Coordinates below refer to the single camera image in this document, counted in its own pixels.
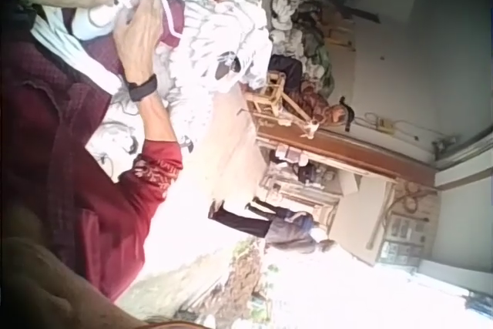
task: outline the leg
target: leg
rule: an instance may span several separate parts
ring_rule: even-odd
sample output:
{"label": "leg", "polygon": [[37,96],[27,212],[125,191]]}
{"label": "leg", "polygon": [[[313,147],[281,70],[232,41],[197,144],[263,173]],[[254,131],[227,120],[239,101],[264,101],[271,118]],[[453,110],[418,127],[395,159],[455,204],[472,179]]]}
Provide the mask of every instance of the leg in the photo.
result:
{"label": "leg", "polygon": [[262,200],[259,200],[257,197],[253,198],[253,201],[256,204],[258,204],[259,206],[262,206],[262,207],[267,208],[268,210],[271,210],[272,212],[274,212],[276,214],[276,216],[278,216],[282,219],[285,219],[286,217],[288,217],[289,214],[291,214],[291,210],[288,210],[287,208],[284,208],[284,207],[274,206],[274,205],[267,203],[267,202],[263,202]]}
{"label": "leg", "polygon": [[220,207],[210,216],[211,220],[217,221],[222,225],[232,229],[243,231],[257,238],[264,238],[269,231],[271,221],[250,219],[249,217],[238,216]]}
{"label": "leg", "polygon": [[249,203],[246,205],[245,208],[247,210],[249,210],[250,212],[253,212],[253,213],[255,213],[258,216],[262,216],[263,218],[268,219],[270,221],[272,221],[273,218],[276,217],[276,214],[275,213],[265,212],[265,211],[259,210],[258,208],[252,206]]}

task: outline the woman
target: woman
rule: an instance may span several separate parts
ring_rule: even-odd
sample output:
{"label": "woman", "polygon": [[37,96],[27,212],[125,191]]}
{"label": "woman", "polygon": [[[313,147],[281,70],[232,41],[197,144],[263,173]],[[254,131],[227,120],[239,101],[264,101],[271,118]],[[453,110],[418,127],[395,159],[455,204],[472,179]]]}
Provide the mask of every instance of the woman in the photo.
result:
{"label": "woman", "polygon": [[280,217],[281,219],[284,219],[288,223],[295,223],[306,232],[310,232],[314,227],[319,226],[319,224],[315,222],[314,217],[312,216],[311,213],[305,211],[294,212],[284,207],[274,206],[270,203],[263,202],[257,196],[255,196],[252,199],[252,201],[258,204],[259,206],[267,208],[273,213],[262,211],[256,208],[255,206],[253,206],[252,203],[248,203],[245,206],[245,209],[255,213],[258,216],[264,217],[270,221],[272,221],[275,217]]}
{"label": "woman", "polygon": [[[315,84],[310,81],[301,83],[300,91],[290,92],[289,97],[300,106],[312,119],[319,122],[320,127],[336,126],[346,123],[352,118],[348,116],[344,101],[335,106],[329,106],[327,100],[316,92]],[[286,105],[286,109],[296,115],[297,113]]]}
{"label": "woman", "polygon": [[109,94],[24,31],[23,38],[2,40],[2,237],[29,238],[48,248],[115,300],[140,272],[151,219],[183,168],[153,74],[163,32],[161,1],[140,0],[130,21],[120,13],[113,36],[105,39],[116,47],[145,133],[142,152],[118,183],[85,148]]}
{"label": "woman", "polygon": [[209,209],[209,219],[251,236],[263,238],[268,247],[286,252],[326,252],[334,245],[333,240],[317,242],[300,225],[278,216],[272,217],[272,220],[238,216],[224,209],[224,201],[213,202]]}

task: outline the wooden stool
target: wooden stool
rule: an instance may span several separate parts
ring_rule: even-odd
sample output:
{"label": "wooden stool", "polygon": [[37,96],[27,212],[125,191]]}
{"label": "wooden stool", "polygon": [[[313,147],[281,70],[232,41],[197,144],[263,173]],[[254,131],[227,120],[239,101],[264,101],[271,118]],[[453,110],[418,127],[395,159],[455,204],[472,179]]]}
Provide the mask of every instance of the wooden stool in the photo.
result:
{"label": "wooden stool", "polygon": [[259,92],[245,92],[245,99],[255,107],[258,113],[269,109],[273,116],[278,117],[282,106],[282,97],[286,75],[282,72],[268,72],[268,83]]}

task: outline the floor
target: floor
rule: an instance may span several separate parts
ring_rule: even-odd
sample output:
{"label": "floor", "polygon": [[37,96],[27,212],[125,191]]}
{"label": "floor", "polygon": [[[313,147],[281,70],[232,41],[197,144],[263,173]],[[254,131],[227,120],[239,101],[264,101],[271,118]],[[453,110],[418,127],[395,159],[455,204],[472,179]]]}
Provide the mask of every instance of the floor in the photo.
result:
{"label": "floor", "polygon": [[238,114],[242,108],[239,86],[216,96],[210,131],[158,209],[145,244],[146,264],[117,302],[131,314],[172,315],[204,282],[228,268],[233,248],[245,237],[206,216],[214,198],[245,212],[266,169],[250,116]]}

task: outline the maroon jacket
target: maroon jacket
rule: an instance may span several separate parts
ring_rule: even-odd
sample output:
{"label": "maroon jacket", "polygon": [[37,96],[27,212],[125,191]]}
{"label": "maroon jacket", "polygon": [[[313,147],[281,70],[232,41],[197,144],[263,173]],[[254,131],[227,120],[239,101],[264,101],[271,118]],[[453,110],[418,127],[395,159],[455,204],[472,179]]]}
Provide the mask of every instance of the maroon jacket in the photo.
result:
{"label": "maroon jacket", "polygon": [[[183,4],[173,4],[183,20]],[[50,250],[115,300],[142,268],[150,221],[182,169],[179,146],[146,141],[133,168],[114,183],[85,150],[110,96],[29,32],[2,38],[4,205],[16,199],[33,210]],[[84,46],[121,72],[111,35]]]}

